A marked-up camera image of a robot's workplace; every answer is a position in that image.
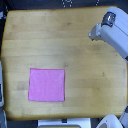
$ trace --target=pink square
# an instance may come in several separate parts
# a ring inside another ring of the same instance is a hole
[[[30,69],[28,100],[62,102],[65,100],[65,70]]]

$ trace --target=wooden surface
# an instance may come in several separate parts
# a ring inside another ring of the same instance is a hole
[[[110,45],[88,38],[106,10],[8,13],[1,57],[8,119],[121,115],[127,104],[127,65]],[[65,102],[28,101],[30,68],[65,69]]]

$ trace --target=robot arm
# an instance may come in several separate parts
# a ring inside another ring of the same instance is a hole
[[[104,40],[128,63],[128,14],[116,7],[110,7],[103,21],[89,33],[92,40]]]

